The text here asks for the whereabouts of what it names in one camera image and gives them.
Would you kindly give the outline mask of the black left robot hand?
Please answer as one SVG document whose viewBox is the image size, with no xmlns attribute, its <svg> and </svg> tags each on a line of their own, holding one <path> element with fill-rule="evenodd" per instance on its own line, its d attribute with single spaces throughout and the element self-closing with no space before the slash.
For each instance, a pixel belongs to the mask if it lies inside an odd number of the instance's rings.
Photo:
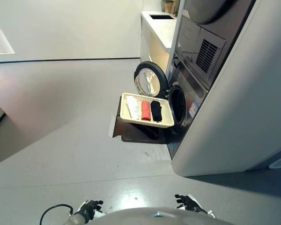
<svg viewBox="0 0 281 225">
<path fill-rule="evenodd" d="M 77 210 L 76 214 L 81 214 L 85 218 L 92 220 L 96 210 L 100 210 L 102 207 L 102 200 L 86 200 L 81 207 Z"/>
</svg>

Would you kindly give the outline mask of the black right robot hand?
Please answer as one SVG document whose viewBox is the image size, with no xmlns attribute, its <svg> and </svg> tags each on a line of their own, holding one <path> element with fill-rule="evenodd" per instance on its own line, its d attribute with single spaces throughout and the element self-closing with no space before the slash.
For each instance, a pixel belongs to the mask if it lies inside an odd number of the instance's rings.
<svg viewBox="0 0 281 225">
<path fill-rule="evenodd" d="M 175 195 L 176 202 L 179 204 L 176 208 L 181 209 L 184 208 L 184 210 L 189 210 L 197 213 L 205 213 L 207 212 L 199 205 L 199 203 L 189 195 Z"/>
</svg>

